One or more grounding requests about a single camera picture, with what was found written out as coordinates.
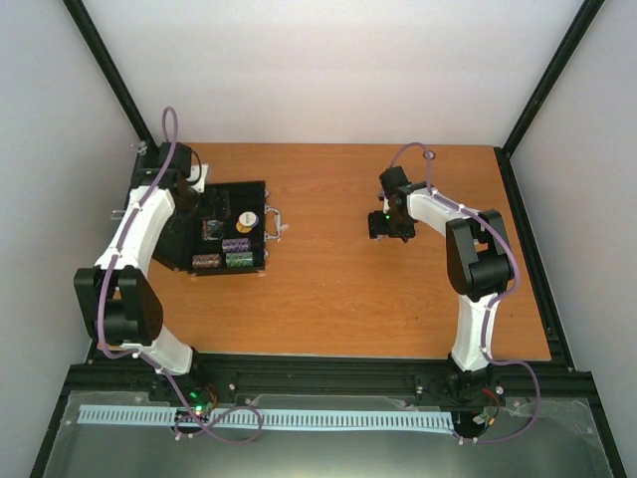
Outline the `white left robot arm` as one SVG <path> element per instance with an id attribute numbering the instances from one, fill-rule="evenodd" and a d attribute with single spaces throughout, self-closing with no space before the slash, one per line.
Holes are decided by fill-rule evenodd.
<path id="1" fill-rule="evenodd" d="M 145 359 L 185 400 L 200 398 L 207 376 L 193 366 L 196 351 L 163 321 L 148 273 L 158 261 L 187 269 L 203 207 L 208 165 L 180 142 L 138 154 L 120 223 L 90 268 L 80 268 L 74 288 L 89 336 L 109 359 Z"/>

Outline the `black poker set case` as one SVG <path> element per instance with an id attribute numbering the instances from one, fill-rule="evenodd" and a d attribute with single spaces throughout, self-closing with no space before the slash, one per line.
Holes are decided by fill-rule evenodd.
<path id="1" fill-rule="evenodd" d="M 107 252 L 97 264 L 105 268 L 110 259 L 116 267 L 126 266 L 147 271 L 151 261 L 170 270 L 193 275 L 256 273 L 264 270 L 267 261 L 266 244 L 280 238 L 283 225 L 275 223 L 275 233 L 266 228 L 268 214 L 278 215 L 268 204 L 268 190 L 263 180 L 210 183 L 229 193 L 230 215 L 226 219 L 202 217 L 198 212 L 180 213 L 167 189 L 159 188 L 159 180 L 175 150 L 176 143 L 164 142 L 157 152 L 142 151 L 133 167 L 126 210 Z M 247 234 L 236 229 L 238 217 L 245 211 L 259 216 L 258 224 Z M 228 268 L 222 251 L 222 240 L 249 238 L 254 266 Z M 194 269 L 192 257 L 197 254 L 219 254 L 221 265 L 215 269 Z"/>

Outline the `brown chip stack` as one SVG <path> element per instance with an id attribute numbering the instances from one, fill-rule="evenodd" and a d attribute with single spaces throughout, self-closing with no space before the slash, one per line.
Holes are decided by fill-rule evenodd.
<path id="1" fill-rule="evenodd" d="M 194 269 L 215 269 L 221 265 L 219 254 L 197 254 L 192 257 L 192 267 Z"/>

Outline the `green chip stack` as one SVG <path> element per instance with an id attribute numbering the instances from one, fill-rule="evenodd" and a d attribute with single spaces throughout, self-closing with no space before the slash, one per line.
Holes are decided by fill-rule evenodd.
<path id="1" fill-rule="evenodd" d="M 225 254 L 225 263 L 228 268 L 247 268 L 254 266 L 252 252 L 232 252 Z"/>

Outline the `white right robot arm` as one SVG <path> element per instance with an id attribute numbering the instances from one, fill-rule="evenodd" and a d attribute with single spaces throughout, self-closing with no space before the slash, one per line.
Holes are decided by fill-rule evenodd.
<path id="1" fill-rule="evenodd" d="M 462 402 L 490 384 L 498 307 L 518 284 L 519 266 L 500 212 L 459 204 L 428 182 L 413 183 L 400 166 L 379 175 L 383 208 L 368 214 L 369 237 L 415 237 L 423 223 L 445 239 L 447 277 L 458 295 L 457 333 L 443 390 Z"/>

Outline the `white dealer button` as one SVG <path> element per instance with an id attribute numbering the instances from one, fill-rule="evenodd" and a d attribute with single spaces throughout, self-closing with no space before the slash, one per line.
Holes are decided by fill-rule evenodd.
<path id="1" fill-rule="evenodd" d="M 241 221 L 246 226 L 254 228 L 259 222 L 259 216 L 253 211 L 245 211 L 238 217 L 238 221 Z"/>

